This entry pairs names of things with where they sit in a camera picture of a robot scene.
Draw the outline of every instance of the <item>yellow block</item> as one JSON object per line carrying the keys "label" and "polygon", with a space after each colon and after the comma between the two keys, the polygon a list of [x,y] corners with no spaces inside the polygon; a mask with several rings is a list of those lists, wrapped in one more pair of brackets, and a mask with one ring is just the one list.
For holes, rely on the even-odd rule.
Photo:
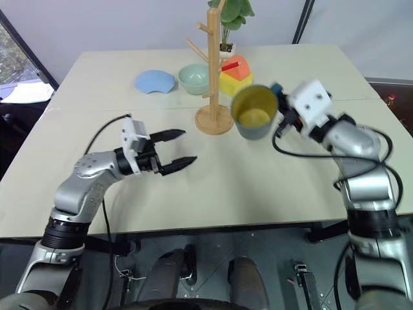
{"label": "yellow block", "polygon": [[249,86],[252,84],[252,73],[243,79],[242,81],[238,81],[234,79],[232,76],[229,76],[225,72],[221,72],[219,75],[219,90],[228,94],[232,97],[239,92],[241,89]]}

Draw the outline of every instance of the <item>wooden stand base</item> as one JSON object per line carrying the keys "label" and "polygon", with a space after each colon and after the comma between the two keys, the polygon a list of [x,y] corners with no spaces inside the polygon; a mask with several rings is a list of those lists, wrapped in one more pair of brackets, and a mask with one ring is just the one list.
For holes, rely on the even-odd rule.
{"label": "wooden stand base", "polygon": [[210,115],[210,106],[200,108],[195,114],[196,127],[205,134],[219,135],[224,134],[232,128],[231,112],[227,107],[218,106],[217,120],[213,121]]}

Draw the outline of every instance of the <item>white wall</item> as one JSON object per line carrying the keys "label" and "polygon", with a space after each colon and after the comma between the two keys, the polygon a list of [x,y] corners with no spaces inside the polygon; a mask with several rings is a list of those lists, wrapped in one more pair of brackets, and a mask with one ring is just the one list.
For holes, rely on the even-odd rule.
{"label": "white wall", "polygon": [[367,77],[413,79],[413,1],[316,0],[300,43],[339,45]]}
{"label": "white wall", "polygon": [[[208,0],[0,0],[0,9],[58,83],[85,50],[205,47]],[[239,45],[289,44],[305,0],[250,0]]]}

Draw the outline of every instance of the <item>green leaf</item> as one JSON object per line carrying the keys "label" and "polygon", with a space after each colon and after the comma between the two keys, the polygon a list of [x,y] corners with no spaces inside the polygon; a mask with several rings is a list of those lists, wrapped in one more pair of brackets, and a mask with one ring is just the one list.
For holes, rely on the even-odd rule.
{"label": "green leaf", "polygon": [[239,15],[241,16],[255,16],[254,11],[251,8],[251,4],[249,0],[239,0],[241,4],[241,12]]}
{"label": "green leaf", "polygon": [[227,0],[221,12],[221,22],[229,23],[235,20],[241,12],[239,0]]}
{"label": "green leaf", "polygon": [[231,30],[238,30],[241,28],[241,24],[243,21],[242,18],[243,18],[242,16],[238,16],[237,18],[235,18],[233,21],[230,21],[229,23],[222,22],[222,25]]}
{"label": "green leaf", "polygon": [[211,0],[208,1],[208,5],[210,8],[217,8],[219,4],[219,0]]}

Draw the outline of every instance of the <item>table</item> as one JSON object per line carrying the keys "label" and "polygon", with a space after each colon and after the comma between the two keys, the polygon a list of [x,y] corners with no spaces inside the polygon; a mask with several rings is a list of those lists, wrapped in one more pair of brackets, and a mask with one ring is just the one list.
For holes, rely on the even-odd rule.
{"label": "table", "polygon": [[[377,127],[392,137],[394,153],[388,163],[398,170],[406,189],[413,186],[411,137],[338,48],[259,46],[240,48],[239,52],[249,61],[258,83],[278,81],[287,92],[316,70],[314,77],[325,83],[334,97],[336,113],[345,111],[358,123]],[[271,146],[271,133],[261,140],[248,141],[233,127],[222,136],[208,136],[194,123],[198,107],[206,105],[207,99],[188,95],[181,87],[171,94],[148,96],[133,89],[134,77],[150,68],[150,61],[152,68],[156,65],[176,73],[184,63],[197,61],[190,55],[189,50],[83,54],[0,183],[0,237],[41,236],[57,186],[70,175],[95,131],[125,112],[144,121],[149,133],[170,128],[186,130],[174,141],[158,143],[161,162],[193,155],[198,159],[169,176],[128,176],[109,188],[106,204],[115,233],[345,218],[341,196],[332,187],[337,177],[332,160],[301,160],[278,154]],[[276,55],[277,63],[268,62],[271,55]],[[136,68],[127,69],[125,59],[135,59]],[[105,64],[107,76],[102,76]],[[116,73],[122,70],[124,75],[120,77]],[[274,72],[279,72],[278,77],[272,77]],[[112,84],[105,85],[108,76],[112,76]],[[119,122],[109,127],[93,151],[117,148],[121,126]],[[303,141],[293,131],[280,145],[296,152],[323,152],[319,145]],[[405,191],[398,212],[411,213],[412,206],[413,194]],[[105,232],[101,210],[89,232]]]}

